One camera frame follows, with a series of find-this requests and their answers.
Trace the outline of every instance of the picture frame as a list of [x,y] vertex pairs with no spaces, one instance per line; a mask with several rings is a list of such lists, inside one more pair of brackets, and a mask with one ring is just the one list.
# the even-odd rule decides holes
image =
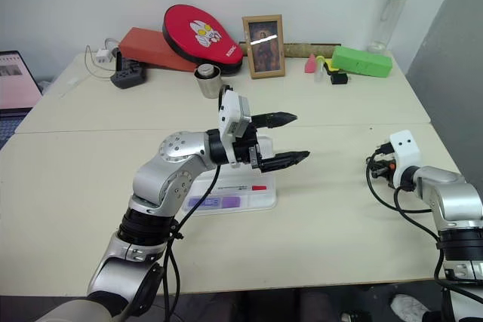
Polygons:
[[243,17],[247,57],[252,78],[285,75],[281,15]]

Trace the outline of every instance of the gray wall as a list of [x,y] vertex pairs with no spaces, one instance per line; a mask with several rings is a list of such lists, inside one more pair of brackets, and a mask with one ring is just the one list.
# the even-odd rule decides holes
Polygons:
[[483,0],[445,0],[407,77],[466,179],[483,195]]

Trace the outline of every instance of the laptop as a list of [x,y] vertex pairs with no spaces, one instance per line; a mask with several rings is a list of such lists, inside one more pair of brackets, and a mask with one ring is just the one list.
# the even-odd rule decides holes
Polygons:
[[0,52],[0,149],[42,98],[18,51]]

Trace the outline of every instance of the clear plastic bottle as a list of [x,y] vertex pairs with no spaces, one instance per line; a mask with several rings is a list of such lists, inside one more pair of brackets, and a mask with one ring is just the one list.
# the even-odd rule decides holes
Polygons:
[[368,46],[371,53],[383,53],[394,32],[406,0],[386,0],[381,12],[372,42]]

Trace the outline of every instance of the orange box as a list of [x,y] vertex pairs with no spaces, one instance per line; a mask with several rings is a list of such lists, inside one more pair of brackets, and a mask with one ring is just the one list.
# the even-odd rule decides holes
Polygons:
[[194,72],[196,64],[178,56],[165,41],[162,32],[131,28],[119,43],[123,57],[179,71]]

